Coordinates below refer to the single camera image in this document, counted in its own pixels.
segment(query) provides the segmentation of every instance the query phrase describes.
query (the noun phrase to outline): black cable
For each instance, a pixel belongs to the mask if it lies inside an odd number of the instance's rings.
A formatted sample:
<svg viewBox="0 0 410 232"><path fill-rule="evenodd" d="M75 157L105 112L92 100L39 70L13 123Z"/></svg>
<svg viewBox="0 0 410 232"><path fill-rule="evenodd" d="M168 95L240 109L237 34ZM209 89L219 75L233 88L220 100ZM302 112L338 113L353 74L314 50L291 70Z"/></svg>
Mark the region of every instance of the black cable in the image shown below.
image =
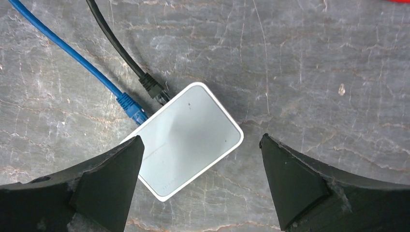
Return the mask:
<svg viewBox="0 0 410 232"><path fill-rule="evenodd" d="M148 92L151 98L157 100L161 105L165 105L171 99L164 89L149 73L145 73L137 63L131 58L127 53L125 48L121 45L118 39L115 37L114 33L108 26L107 22L104 19L104 16L101 14L100 9L98 9L95 0L86 0L87 4L94 16L95 20L100 26L101 30L104 32L104 35L114 46L119 55L124 59L128 66L134 71L135 74L139 77L140 83L143 85L145 90Z"/></svg>
<svg viewBox="0 0 410 232"><path fill-rule="evenodd" d="M137 74L139 78L143 77L145 75L145 72L140 68L140 66L138 66L137 63L135 63L135 61L131 58L131 56L128 54L125 48L115 37L113 31L110 29L107 22L105 21L104 16L101 14L100 9L98 9L97 3L95 3L94 0L86 1L92 12L92 15L98 23L98 26L100 26L101 30L103 30L104 35L107 37L107 39L114 46L119 55L125 60L128 66L134 71L134 73Z"/></svg>

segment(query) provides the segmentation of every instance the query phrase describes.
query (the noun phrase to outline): ethernet cable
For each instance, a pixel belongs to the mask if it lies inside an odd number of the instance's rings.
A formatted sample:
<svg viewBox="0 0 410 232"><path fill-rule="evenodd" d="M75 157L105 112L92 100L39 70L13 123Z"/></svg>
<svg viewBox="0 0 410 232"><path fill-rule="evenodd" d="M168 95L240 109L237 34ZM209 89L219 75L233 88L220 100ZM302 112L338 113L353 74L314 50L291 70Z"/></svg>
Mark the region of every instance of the ethernet cable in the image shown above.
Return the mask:
<svg viewBox="0 0 410 232"><path fill-rule="evenodd" d="M65 43L60 37L47 28L39 19L37 19L19 0L9 0L14 8L19 11L33 26L41 33L47 36L51 41L56 43L60 48L72 56L84 68L90 71L99 81L101 81L117 98L117 102L122 109L132 118L137 125L141 125L147 120L147 116L143 108L135 102L127 93L121 92L106 76L104 76L97 68L82 57L78 52Z"/></svg>
<svg viewBox="0 0 410 232"><path fill-rule="evenodd" d="M124 61L134 71L134 73L139 77L140 83L143 85L143 87L148 92L150 97L156 99L158 103L161 105L165 105L167 102L169 102L171 98L169 97L164 87L162 87L162 85L160 85L149 73L145 73L138 66L138 64L131 58L131 56L127 53L125 48L118 41L118 39L108 26L107 22L105 21L103 15L101 14L100 9L98 9L95 0L86 1L92 12L92 15L98 23L98 26L100 26L101 30L104 32L104 35L114 46L119 55L124 59Z"/></svg>

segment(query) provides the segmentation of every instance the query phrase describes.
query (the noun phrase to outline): white box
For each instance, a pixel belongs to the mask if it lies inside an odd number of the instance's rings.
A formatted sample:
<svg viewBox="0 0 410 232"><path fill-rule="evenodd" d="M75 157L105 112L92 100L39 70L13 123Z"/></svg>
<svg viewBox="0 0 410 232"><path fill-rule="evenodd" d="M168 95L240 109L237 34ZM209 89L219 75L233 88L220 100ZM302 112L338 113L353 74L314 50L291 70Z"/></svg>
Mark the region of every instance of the white box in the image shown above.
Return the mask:
<svg viewBox="0 0 410 232"><path fill-rule="evenodd" d="M243 141L241 128L209 88L187 86L121 143L140 135L138 178L164 202Z"/></svg>

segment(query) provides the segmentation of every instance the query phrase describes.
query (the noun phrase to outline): gray marble surface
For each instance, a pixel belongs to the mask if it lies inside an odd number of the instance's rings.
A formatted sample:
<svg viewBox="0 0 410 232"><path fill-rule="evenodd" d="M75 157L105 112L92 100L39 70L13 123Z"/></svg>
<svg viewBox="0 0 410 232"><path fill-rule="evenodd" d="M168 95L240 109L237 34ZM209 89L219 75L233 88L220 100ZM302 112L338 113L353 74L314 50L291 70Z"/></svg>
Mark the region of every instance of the gray marble surface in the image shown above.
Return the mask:
<svg viewBox="0 0 410 232"><path fill-rule="evenodd" d="M159 105L84 0L24 0L151 114ZM137 183L126 231L278 231L261 136L354 174L410 184L410 5L383 0L99 0L175 95L206 83L243 144L161 203ZM0 184L96 156L136 128L96 78L0 0Z"/></svg>

